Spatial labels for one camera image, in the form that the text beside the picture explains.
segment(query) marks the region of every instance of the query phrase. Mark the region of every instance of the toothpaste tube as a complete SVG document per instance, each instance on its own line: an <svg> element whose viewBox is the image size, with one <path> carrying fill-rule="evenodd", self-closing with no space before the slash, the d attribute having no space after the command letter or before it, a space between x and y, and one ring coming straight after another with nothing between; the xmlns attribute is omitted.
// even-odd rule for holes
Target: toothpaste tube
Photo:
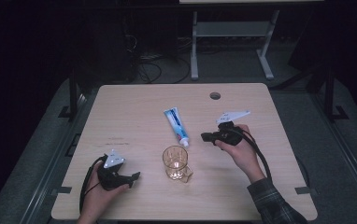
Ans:
<svg viewBox="0 0 357 224"><path fill-rule="evenodd" d="M190 139L188 138L188 135L185 132L184 127L182 126L181 119L179 118L178 109L176 107L173 107L171 109L165 110L164 114L166 115L173 128L173 131L175 132L175 135L178 138L178 142L182 146L188 147L188 141Z"/></svg>

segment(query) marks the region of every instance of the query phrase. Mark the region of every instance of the gray carpet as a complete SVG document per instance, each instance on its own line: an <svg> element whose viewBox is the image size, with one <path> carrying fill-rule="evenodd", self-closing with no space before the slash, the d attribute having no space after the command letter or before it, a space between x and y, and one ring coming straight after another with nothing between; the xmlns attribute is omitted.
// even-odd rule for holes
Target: gray carpet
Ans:
<svg viewBox="0 0 357 224"><path fill-rule="evenodd" d="M256 58L256 47L200 54L197 83L263 82L273 86L298 73L287 65L293 45L271 45L267 58L276 78L267 81ZM181 55L187 62L189 57L188 53ZM163 71L154 83L175 82L188 71L186 63L180 60L164 59L154 63ZM152 70L155 68L146 69L151 79L157 76L157 71ZM138 77L132 83L144 81ZM182 83L192 81L186 77ZM304 91L306 84L307 79L302 79L284 91L271 91L271 94L294 154L304 164L303 174L309 179L309 185L319 192L312 196L319 215L311 223L357 223L357 181L333 132L339 130L357 159L357 106L348 90L337 82L335 104L342 105L350 119L332 124L322 114L318 103L322 92L310 95ZM58 118L62 107L69 105L67 81L56 92L0 193L0 223L75 223L50 218L50 210L55 190L61 186L71 160L65 154L75 148L71 147L72 140L78 139L96 94L97 88L87 93L86 100L80 101L79 114L73 122L68 122L68 119Z"/></svg>

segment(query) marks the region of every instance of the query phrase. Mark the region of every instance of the person's right hand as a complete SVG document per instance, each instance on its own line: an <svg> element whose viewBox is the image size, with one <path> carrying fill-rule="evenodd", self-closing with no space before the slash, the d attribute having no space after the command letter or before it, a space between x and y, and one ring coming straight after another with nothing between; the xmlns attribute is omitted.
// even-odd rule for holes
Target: person's right hand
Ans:
<svg viewBox="0 0 357 224"><path fill-rule="evenodd" d="M248 133L250 132L249 127L245 124L238 124L236 126ZM258 163L257 154L246 140L242 139L236 146L226 144L220 140L216 140L215 144L234 159L235 164L248 176L250 183L265 178Z"/></svg>

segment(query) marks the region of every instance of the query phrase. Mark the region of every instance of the light wood table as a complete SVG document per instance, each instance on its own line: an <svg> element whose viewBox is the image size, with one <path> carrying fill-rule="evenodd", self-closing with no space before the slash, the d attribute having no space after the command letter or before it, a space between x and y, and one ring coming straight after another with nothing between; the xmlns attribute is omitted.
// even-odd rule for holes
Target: light wood table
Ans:
<svg viewBox="0 0 357 224"><path fill-rule="evenodd" d="M218 92L221 99L209 97ZM169 179L162 154L178 145L164 110L177 107L190 137L188 183ZM116 149L126 163L121 175L140 171L133 187L120 195L103 218L115 220L259 220L246 189L247 177L224 151L205 143L204 132L216 132L223 112L250 110L235 120L245 123L264 153L274 184L286 201L308 220L317 211L309 194L294 188L306 185L294 158L277 110L264 84L177 84L103 86L80 137L52 209L56 219L79 216L79 194L89 166Z"/></svg>

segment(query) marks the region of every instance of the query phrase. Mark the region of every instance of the dark sleeve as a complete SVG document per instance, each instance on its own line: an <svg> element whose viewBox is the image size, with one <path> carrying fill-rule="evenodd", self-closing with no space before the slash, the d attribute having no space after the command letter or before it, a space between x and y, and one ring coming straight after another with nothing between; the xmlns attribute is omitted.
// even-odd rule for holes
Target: dark sleeve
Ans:
<svg viewBox="0 0 357 224"><path fill-rule="evenodd" d="M295 211L268 178L261 179L248 186L264 224L269 223L307 223L307 220Z"/></svg>

